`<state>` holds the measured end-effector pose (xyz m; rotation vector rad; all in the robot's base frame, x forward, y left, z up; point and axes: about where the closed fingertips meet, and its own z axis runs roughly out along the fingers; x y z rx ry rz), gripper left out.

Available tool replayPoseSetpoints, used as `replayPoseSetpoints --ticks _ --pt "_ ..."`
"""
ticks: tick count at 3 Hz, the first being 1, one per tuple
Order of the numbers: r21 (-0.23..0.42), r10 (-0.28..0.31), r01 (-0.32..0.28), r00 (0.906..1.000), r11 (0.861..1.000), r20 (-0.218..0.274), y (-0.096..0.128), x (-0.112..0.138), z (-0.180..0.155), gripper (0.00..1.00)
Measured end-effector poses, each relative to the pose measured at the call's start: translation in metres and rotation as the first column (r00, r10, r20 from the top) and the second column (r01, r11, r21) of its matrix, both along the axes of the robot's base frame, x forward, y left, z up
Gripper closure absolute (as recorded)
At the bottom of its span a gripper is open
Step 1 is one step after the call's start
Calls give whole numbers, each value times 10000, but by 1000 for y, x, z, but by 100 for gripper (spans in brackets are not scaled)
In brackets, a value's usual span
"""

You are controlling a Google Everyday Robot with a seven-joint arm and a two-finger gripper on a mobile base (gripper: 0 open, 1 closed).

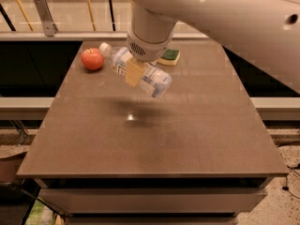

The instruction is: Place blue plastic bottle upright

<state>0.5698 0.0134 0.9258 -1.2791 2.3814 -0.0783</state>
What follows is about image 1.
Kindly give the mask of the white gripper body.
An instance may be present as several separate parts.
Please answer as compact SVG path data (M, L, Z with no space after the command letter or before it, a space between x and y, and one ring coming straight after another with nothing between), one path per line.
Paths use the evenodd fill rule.
M173 27L130 27L127 33L127 47L138 60L152 62L165 53L173 38Z

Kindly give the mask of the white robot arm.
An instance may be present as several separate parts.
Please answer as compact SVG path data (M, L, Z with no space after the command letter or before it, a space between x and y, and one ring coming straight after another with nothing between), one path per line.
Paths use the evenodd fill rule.
M127 46L136 58L157 60L183 22L300 92L300 0L131 1Z

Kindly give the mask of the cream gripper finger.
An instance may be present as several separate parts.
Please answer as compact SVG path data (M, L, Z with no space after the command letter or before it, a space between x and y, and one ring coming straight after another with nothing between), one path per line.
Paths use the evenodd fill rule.
M145 70L145 64L138 59L132 57L126 61L126 83L132 87L136 87Z

